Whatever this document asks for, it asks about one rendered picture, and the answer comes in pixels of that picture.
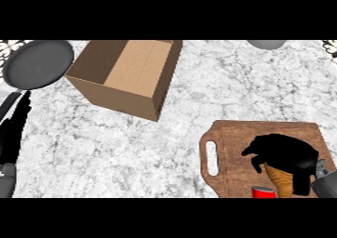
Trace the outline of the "red can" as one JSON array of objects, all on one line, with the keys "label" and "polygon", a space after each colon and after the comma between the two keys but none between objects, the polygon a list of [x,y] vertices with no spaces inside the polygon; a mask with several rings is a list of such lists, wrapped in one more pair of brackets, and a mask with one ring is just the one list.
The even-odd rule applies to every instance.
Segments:
[{"label": "red can", "polygon": [[251,192],[252,192],[253,198],[274,198],[276,197],[274,190],[267,187],[253,186],[251,188]]}]

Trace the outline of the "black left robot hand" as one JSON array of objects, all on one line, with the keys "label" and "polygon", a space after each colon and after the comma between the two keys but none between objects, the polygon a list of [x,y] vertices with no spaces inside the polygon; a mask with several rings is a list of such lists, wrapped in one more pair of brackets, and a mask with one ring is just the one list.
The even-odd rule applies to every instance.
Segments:
[{"label": "black left robot hand", "polygon": [[17,102],[11,118],[7,118],[0,125],[0,170],[2,164],[16,163],[29,110],[29,92],[26,92]]}]

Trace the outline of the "brown cardboard box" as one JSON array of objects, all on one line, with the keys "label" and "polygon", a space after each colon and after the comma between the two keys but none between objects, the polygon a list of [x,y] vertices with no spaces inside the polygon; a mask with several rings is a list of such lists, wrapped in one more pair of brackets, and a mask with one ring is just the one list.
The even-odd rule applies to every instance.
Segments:
[{"label": "brown cardboard box", "polygon": [[90,40],[66,78],[92,105],[157,121],[181,40]]}]

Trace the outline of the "dark grey frying pan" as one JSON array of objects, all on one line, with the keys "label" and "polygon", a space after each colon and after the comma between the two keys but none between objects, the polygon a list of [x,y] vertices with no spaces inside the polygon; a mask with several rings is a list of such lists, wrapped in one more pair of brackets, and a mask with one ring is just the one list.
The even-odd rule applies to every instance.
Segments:
[{"label": "dark grey frying pan", "polygon": [[67,40],[33,40],[14,51],[2,67],[2,77],[16,90],[0,105],[0,122],[22,92],[53,84],[63,77],[72,61]]}]

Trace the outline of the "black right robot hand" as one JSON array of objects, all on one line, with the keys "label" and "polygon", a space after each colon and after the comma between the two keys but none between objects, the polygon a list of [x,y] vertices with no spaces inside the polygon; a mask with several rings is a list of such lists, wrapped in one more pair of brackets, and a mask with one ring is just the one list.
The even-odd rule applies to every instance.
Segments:
[{"label": "black right robot hand", "polygon": [[242,151],[255,154],[251,164],[261,173],[268,165],[292,175],[292,194],[308,196],[310,176],[316,174],[318,152],[299,139],[280,134],[256,136]]}]

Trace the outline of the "grey bowl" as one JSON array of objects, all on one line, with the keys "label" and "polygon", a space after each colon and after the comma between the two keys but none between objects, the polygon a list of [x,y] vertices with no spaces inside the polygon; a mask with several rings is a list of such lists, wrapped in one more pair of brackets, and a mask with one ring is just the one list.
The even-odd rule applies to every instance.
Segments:
[{"label": "grey bowl", "polygon": [[264,50],[277,49],[285,44],[285,42],[285,40],[248,40],[248,43],[253,47]]}]

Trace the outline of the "brown wooden cutting board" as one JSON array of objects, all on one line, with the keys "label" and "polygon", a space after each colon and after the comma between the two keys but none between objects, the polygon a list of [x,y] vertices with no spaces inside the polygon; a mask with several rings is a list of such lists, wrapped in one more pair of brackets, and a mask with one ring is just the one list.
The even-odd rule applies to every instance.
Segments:
[{"label": "brown wooden cutting board", "polygon": [[[326,160],[329,171],[335,170],[326,142],[314,123],[304,122],[261,122],[217,120],[208,132],[200,137],[200,174],[208,186],[220,198],[251,198],[252,186],[271,188],[276,191],[267,172],[258,174],[251,165],[251,155],[243,156],[242,151],[253,138],[267,134],[282,134],[302,140],[318,152],[318,158]],[[208,173],[206,142],[215,143],[218,173]]]}]

